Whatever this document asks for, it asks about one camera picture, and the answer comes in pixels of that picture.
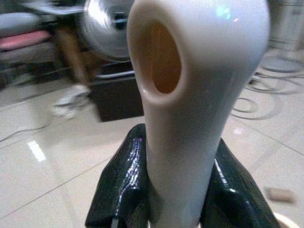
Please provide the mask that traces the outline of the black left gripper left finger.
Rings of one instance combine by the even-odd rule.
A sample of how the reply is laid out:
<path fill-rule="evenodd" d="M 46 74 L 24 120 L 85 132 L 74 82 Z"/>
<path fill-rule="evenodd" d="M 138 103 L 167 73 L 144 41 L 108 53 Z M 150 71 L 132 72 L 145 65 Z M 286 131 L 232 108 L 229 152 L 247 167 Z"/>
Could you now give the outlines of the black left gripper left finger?
<path fill-rule="evenodd" d="M 148 226 L 146 129 L 134 126 L 103 169 L 85 226 L 146 228 Z"/>

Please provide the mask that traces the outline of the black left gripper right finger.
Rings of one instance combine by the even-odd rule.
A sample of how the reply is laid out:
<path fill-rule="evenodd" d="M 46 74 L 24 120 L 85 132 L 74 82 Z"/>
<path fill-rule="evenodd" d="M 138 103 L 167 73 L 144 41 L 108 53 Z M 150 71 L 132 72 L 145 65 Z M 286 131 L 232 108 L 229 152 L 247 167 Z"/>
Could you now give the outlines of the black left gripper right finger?
<path fill-rule="evenodd" d="M 253 177 L 220 140 L 201 212 L 203 228 L 278 228 Z"/>

